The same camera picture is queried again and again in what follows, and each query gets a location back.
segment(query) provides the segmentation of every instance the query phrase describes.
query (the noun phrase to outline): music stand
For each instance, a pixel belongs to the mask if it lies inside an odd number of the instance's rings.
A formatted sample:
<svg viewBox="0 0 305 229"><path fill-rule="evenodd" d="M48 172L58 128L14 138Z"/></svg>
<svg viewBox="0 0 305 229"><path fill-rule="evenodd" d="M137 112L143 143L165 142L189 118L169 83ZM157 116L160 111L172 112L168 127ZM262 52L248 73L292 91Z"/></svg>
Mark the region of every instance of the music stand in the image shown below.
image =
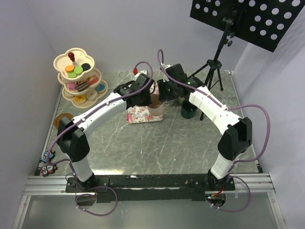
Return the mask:
<svg viewBox="0 0 305 229"><path fill-rule="evenodd" d="M278 43L296 19L305 1L300 0L193 0L191 18L224 31L213 60L195 71L210 66L204 84L210 90L217 82L223 91L218 60L224 45L231 46L234 36L274 52ZM212 86L215 70L218 81Z"/></svg>

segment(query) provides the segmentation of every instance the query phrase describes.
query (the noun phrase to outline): white wall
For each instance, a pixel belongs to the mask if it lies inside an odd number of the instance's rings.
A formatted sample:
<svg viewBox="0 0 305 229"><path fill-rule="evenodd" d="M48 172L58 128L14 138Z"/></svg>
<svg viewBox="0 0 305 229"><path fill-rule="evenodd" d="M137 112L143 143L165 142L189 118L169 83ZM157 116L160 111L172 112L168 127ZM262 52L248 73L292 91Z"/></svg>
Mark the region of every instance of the white wall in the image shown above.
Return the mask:
<svg viewBox="0 0 305 229"><path fill-rule="evenodd" d="M102 70L132 70L156 53L197 70L217 50L222 31L190 18L192 0L26 0L56 54L81 47ZM220 56L233 70L247 43L234 38Z"/></svg>
<svg viewBox="0 0 305 229"><path fill-rule="evenodd" d="M261 104L271 118L271 135L260 163L270 172L289 229L304 228L305 209L305 9L274 53L247 45L234 71L241 104ZM254 124L254 147L260 152L264 115L245 109Z"/></svg>
<svg viewBox="0 0 305 229"><path fill-rule="evenodd" d="M0 1L0 228L12 227L59 92L55 54L23 0Z"/></svg>

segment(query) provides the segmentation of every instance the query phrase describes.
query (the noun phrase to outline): wooden coaster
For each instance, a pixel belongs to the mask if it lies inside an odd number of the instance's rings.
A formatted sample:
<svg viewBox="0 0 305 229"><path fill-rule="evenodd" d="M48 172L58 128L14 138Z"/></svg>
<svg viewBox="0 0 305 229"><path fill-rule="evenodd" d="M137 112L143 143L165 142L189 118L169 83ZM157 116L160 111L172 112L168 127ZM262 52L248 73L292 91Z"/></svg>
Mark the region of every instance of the wooden coaster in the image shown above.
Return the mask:
<svg viewBox="0 0 305 229"><path fill-rule="evenodd" d="M56 117L56 119L54 120L54 126L56 129L58 129L59 127L59 122L61 121L61 119L63 117L68 117L69 119L73 118L73 115L71 115L70 113L62 113L59 116Z"/></svg>

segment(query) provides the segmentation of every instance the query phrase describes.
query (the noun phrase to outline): tripod knob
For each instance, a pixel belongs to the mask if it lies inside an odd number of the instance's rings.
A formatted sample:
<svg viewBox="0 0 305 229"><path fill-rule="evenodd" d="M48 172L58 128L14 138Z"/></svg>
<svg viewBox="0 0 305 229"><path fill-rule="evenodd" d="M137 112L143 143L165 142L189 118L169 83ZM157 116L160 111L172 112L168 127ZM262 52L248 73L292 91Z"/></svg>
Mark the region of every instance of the tripod knob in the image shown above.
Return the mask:
<svg viewBox="0 0 305 229"><path fill-rule="evenodd" d="M233 41L228 41L227 45L230 47L232 45Z"/></svg>

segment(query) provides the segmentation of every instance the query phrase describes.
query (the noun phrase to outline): marble table top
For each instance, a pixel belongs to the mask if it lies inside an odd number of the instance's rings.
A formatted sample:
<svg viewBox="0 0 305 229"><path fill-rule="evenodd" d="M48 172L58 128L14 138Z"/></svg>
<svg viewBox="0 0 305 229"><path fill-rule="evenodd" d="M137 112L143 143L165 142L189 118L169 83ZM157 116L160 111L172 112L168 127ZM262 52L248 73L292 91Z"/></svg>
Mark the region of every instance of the marble table top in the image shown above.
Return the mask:
<svg viewBox="0 0 305 229"><path fill-rule="evenodd" d="M201 71L197 77L204 80L207 71ZM238 106L235 90L228 72L221 72L224 91L219 84L211 92L223 104ZM160 72L154 73L154 79L162 78ZM122 83L133 79L132 72L103 73L110 94ZM192 119L180 115L179 104L165 107L164 119L159 122L130 124L126 113L120 113L97 128L89 137L90 153L88 160L97 175L110 174L185 174L207 173L218 156L217 144L221 138L216 126L207 118L199 120L201 112L197 110ZM87 109L74 107L64 98L60 99L56 116L61 113L80 115ZM234 111L242 116L240 110ZM48 146L55 139L57 130L52 127ZM55 161L65 158L56 145ZM240 159L254 157L250 147ZM68 163L58 164L55 176L64 176L71 170ZM235 173L257 173L256 162L241 163L235 166Z"/></svg>

